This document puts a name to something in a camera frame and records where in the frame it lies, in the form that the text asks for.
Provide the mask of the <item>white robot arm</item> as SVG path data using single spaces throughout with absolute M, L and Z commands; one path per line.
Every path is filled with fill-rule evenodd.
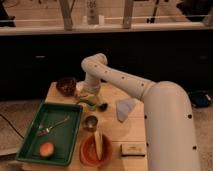
M 148 171 L 201 171 L 191 102 L 181 86 L 110 68 L 102 53 L 81 67 L 86 91 L 98 92 L 104 80 L 144 103 Z

